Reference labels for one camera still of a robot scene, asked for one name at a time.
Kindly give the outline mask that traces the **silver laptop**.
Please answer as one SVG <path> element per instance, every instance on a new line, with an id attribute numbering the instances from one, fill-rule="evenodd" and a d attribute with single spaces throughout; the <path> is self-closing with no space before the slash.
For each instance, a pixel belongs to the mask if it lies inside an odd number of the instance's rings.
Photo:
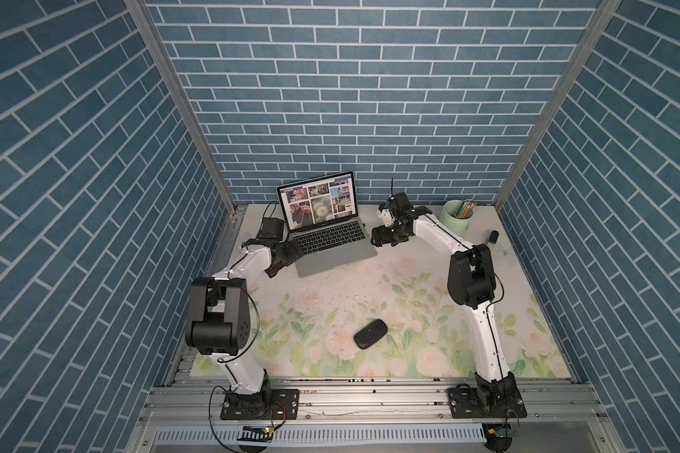
<path id="1" fill-rule="evenodd" d="M 310 277 L 377 255 L 359 215 L 351 171 L 281 185 L 279 204 L 303 257 L 300 277 Z"/>

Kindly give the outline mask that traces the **black wireless mouse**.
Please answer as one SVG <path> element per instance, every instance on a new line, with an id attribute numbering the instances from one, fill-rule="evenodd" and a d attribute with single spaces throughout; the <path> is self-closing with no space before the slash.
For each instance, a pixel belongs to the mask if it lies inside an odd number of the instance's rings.
<path id="1" fill-rule="evenodd" d="M 387 332 L 387 324 L 382 319 L 374 319 L 354 334 L 353 341 L 358 348 L 366 350 L 383 339 Z"/>

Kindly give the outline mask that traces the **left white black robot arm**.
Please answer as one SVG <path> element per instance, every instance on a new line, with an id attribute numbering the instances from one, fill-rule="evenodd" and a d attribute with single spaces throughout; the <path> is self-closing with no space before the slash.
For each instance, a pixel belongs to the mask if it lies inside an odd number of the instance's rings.
<path id="1" fill-rule="evenodd" d="M 236 257 L 211 277 L 190 285 L 184 338 L 189 347 L 216 362 L 230 382 L 228 396 L 245 404 L 268 404 L 268 373 L 250 354 L 259 335 L 258 307 L 249 287 L 260 277 L 275 277 L 303 256 L 300 246 L 284 234 L 285 223 L 264 217 L 256 237 L 241 245 Z"/>

